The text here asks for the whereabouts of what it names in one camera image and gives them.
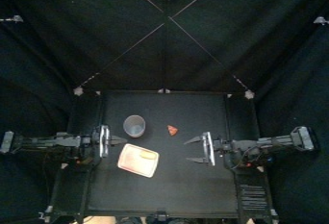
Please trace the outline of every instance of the black table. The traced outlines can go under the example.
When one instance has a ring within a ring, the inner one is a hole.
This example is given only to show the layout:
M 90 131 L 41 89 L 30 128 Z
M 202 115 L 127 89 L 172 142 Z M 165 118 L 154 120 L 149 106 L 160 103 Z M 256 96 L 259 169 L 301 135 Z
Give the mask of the black table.
M 148 123 L 140 138 L 123 131 L 132 114 Z M 87 133 L 101 123 L 129 143 L 157 151 L 160 163 L 152 178 L 133 174 L 117 167 L 123 145 L 111 147 L 93 174 L 87 214 L 146 216 L 162 210 L 173 217 L 239 217 L 233 172 L 224 168 L 220 156 L 216 167 L 188 161 L 185 158 L 204 157 L 204 149 L 201 143 L 184 142 L 204 132 L 225 139 L 259 138 L 253 104 L 244 95 L 113 91 L 102 97 L 82 96 L 70 132 Z M 180 129 L 173 137 L 168 125 Z

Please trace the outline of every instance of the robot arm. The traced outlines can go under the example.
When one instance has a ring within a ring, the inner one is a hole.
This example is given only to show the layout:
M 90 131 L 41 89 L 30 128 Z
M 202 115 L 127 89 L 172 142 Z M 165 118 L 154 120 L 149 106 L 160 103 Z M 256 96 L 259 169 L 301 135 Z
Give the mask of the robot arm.
M 111 135 L 107 125 L 97 127 L 90 136 L 74 136 L 67 133 L 57 133 L 54 137 L 23 137 L 14 132 L 4 134 L 0 147 L 2 154 L 14 154 L 18 151 L 49 151 L 70 148 L 70 157 L 83 162 L 86 158 L 106 158 L 109 156 L 110 145 L 127 142 L 126 139 Z
M 204 142 L 205 158 L 188 158 L 190 161 L 214 166 L 214 152 L 225 157 L 229 169 L 263 165 L 269 156 L 280 150 L 312 151 L 315 138 L 311 129 L 297 127 L 291 135 L 281 137 L 263 137 L 259 140 L 213 140 L 212 133 L 206 132 L 185 144 Z

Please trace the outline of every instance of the small red item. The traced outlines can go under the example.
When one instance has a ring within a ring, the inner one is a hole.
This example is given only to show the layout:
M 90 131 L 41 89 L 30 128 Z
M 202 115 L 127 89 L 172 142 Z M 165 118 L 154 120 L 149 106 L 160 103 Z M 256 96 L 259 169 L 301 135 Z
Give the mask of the small red item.
M 173 127 L 172 125 L 169 125 L 168 127 L 169 127 L 170 135 L 174 136 L 174 135 L 178 133 L 180 129 L 177 129 L 177 128 Z

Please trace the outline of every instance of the black curtain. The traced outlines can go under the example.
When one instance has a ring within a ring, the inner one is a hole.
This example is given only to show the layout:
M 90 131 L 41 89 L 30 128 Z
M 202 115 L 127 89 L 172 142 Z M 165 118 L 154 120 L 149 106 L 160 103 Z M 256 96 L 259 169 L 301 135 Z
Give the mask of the black curtain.
M 319 25 L 260 89 L 257 112 L 263 135 L 313 128 L 320 151 L 281 154 L 271 168 L 280 218 L 287 223 L 329 220 L 329 27 Z
M 16 14 L 15 5 L 0 0 L 0 18 Z M 67 130 L 73 90 L 55 63 L 29 21 L 0 22 L 0 139 L 6 131 L 43 137 Z M 38 223 L 50 200 L 51 164 L 46 154 L 0 155 L 0 222 Z

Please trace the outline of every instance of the white tray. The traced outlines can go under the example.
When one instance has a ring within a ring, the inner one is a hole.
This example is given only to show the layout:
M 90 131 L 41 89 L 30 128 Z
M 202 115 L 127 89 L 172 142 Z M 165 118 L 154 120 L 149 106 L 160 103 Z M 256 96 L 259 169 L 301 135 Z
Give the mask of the white tray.
M 122 149 L 118 167 L 146 177 L 152 177 L 158 166 L 160 154 L 127 143 Z

